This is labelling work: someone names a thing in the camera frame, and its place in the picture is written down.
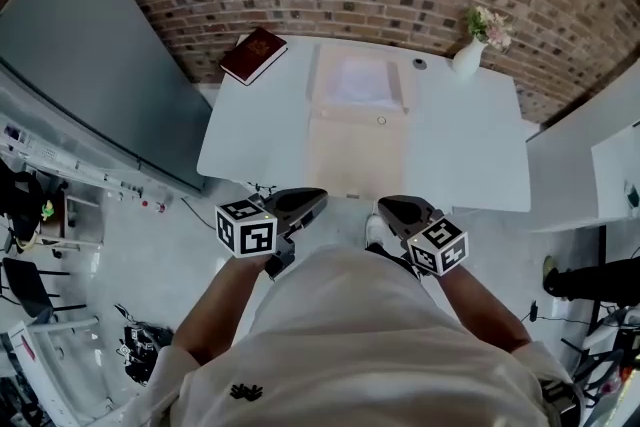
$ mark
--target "vase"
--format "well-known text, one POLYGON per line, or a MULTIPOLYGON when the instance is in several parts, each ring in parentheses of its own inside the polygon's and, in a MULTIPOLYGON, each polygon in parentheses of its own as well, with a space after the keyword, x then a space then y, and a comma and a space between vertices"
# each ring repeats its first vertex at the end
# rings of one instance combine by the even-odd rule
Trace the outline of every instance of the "vase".
POLYGON ((461 79, 468 79, 480 67, 482 51, 487 44, 478 38, 473 38, 471 43, 458 52, 453 58, 452 68, 461 79))

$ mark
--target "black embroidered logo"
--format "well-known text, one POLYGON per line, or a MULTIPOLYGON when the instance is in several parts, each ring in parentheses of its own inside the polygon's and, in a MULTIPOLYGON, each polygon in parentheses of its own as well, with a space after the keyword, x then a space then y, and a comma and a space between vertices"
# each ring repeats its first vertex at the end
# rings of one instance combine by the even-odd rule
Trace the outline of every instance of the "black embroidered logo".
POLYGON ((254 400, 258 400, 262 397, 262 386, 257 387, 255 384, 249 388, 244 384, 234 384, 231 386, 231 393, 229 393, 234 399, 245 398, 249 402, 253 402, 254 400))

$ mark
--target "book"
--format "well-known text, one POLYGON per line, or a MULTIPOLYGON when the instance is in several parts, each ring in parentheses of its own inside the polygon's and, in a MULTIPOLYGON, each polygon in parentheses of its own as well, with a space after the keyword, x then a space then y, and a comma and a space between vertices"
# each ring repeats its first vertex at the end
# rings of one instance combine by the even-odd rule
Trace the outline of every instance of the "book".
POLYGON ((287 50, 287 42, 258 27, 220 61, 220 67, 245 86, 256 80, 287 50))

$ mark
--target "flower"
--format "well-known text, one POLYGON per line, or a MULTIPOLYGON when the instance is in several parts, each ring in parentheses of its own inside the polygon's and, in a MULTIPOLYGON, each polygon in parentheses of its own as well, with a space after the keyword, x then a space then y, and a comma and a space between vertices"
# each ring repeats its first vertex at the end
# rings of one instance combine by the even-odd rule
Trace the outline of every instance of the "flower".
POLYGON ((483 43, 498 50, 506 50, 511 44, 509 33, 513 30, 507 17, 492 13, 486 7, 477 6, 469 11, 469 32, 483 43))

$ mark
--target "floor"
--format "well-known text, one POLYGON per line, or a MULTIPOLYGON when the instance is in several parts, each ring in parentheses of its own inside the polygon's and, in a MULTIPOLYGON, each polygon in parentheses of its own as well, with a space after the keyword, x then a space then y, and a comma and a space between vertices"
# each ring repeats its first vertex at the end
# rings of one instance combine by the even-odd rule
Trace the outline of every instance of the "floor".
MULTIPOLYGON (((205 199, 189 202, 213 224, 215 204, 247 196, 242 186, 221 180, 212 185, 205 199)), ((104 245, 100 251, 67 253, 58 261, 50 252, 40 250, 33 251, 29 258, 40 268, 56 270, 61 266, 73 273, 70 278, 61 277, 50 283, 51 288, 60 291, 66 304, 86 301, 87 310, 69 312, 67 317, 97 315, 100 318, 97 330, 57 341, 66 355, 63 364, 68 366, 70 374, 77 375, 79 396, 102 394, 104 397, 106 394, 121 404, 141 388, 125 374, 123 360, 116 354, 125 320, 114 304, 124 305, 138 320, 175 329, 223 265, 227 254, 216 241, 215 233, 181 201, 174 202, 162 214, 133 202, 108 198, 102 205, 98 218, 93 212, 93 222, 81 223, 78 228, 80 234, 85 232, 83 236, 95 236, 100 227, 104 227, 104 245), (102 367, 102 372, 95 372, 96 364, 102 367)), ((325 244, 362 247, 364 223, 371 209, 369 202, 332 198, 326 210, 306 230, 294 236, 298 261, 325 244)), ((87 219, 91 218, 90 214, 87 212, 87 219)), ((552 301, 541 287, 542 262, 547 255, 555 255, 562 268, 582 267, 596 261, 595 230, 513 232, 507 230, 497 216, 485 211, 456 212, 453 219, 469 232, 468 269, 520 318, 528 313, 533 300, 540 307, 539 315, 551 317, 552 301)), ((399 252, 399 246, 391 252, 399 252)), ((438 304, 452 313, 436 281, 426 278, 423 284, 438 304)), ((238 337, 248 332, 255 309, 270 286, 271 281, 261 276, 238 337)), ((566 315, 571 319, 589 319, 589 302, 574 301, 570 306, 566 315)), ((575 357, 560 342, 560 337, 580 343, 586 326, 545 320, 525 323, 532 337, 544 341, 571 369, 575 357)))

